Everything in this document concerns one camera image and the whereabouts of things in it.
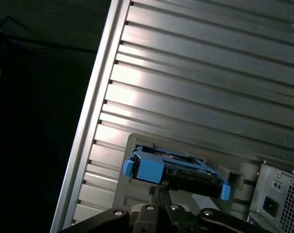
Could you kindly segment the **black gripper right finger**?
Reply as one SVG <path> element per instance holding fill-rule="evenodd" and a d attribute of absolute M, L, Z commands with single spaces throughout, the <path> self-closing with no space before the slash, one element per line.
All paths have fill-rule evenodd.
<path fill-rule="evenodd" d="M 163 223 L 164 229 L 171 226 L 174 233 L 251 233 L 253 226 L 243 220 L 235 218 L 213 208 L 203 208 L 197 214 L 187 212 L 181 205 L 173 207 L 170 190 L 186 191 L 206 197 L 219 197 L 219 185 L 208 183 L 186 184 L 185 181 L 161 184 L 162 215 L 167 219 Z"/>

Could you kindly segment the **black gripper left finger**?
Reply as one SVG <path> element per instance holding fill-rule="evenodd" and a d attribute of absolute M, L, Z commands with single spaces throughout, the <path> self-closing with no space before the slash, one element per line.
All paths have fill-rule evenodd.
<path fill-rule="evenodd" d="M 162 209 L 168 205 L 168 189 L 152 186 L 150 202 L 138 204 L 133 211 L 108 209 L 98 215 L 63 229 L 63 233 L 156 233 L 160 228 Z"/>

